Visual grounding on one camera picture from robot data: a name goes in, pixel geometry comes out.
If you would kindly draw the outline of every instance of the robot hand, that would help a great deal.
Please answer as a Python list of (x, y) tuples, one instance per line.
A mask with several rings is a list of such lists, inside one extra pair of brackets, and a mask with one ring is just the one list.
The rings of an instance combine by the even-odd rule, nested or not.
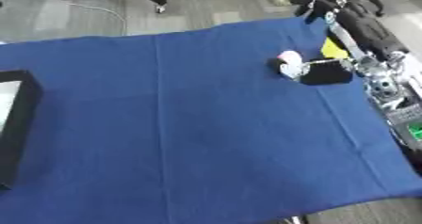
[[(297, 16), (308, 13), (305, 22), (311, 24), (317, 18), (323, 18), (329, 26), (338, 24), (344, 28), (356, 42), (361, 51), (372, 53), (379, 61), (389, 59), (396, 51), (408, 53), (407, 48), (380, 24), (376, 17), (361, 3), (361, 0), (290, 0), (299, 5)], [(333, 33), (331, 37), (340, 47), (349, 50), (344, 40)]]

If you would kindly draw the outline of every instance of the cable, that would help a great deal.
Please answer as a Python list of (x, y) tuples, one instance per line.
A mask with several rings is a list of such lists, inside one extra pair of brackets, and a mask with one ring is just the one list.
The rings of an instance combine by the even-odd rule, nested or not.
[(70, 3), (69, 5), (70, 6), (79, 7), (79, 8), (102, 10), (102, 11), (105, 11), (105, 12), (108, 12), (108, 13), (113, 14), (114, 16), (116, 16), (117, 18), (119, 18), (119, 20), (121, 20), (121, 22), (122, 22), (122, 36), (126, 36), (126, 34), (127, 34), (127, 22), (116, 11), (113, 11), (111, 9), (106, 9), (106, 8), (97, 8), (97, 7), (85, 6), (85, 5), (80, 5), (80, 4), (76, 4), (76, 3)]

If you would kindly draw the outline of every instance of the table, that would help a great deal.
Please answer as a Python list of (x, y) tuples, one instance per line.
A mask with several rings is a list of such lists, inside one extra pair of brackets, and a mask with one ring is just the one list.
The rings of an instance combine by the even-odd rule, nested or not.
[(0, 46), (0, 68), (45, 91), (0, 222), (256, 223), (420, 194), (358, 78), (307, 87), (267, 68), (287, 49), (319, 56), (324, 29), (292, 18)]

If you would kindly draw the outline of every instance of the gray carpet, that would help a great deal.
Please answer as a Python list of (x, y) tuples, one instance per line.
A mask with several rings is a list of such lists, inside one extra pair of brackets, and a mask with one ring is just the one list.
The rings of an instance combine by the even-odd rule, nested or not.
[[(122, 36), (201, 29), (216, 24), (289, 17), (292, 8), (274, 7), (268, 0), (169, 0), (168, 11), (154, 13), (147, 0), (3, 0), (0, 40), (49, 40), (79, 36)], [(388, 15), (382, 21), (422, 56), (422, 0), (383, 0)], [(79, 4), (105, 11), (70, 6)], [(420, 224), (422, 201), (383, 200), (338, 208), (309, 216), (310, 224)]]
[[(201, 29), (216, 24), (291, 16), (268, 0), (169, 0), (165, 14), (148, 0), (4, 0), (0, 40), (9, 42), (79, 36), (121, 36)], [(78, 4), (106, 8), (71, 6)]]

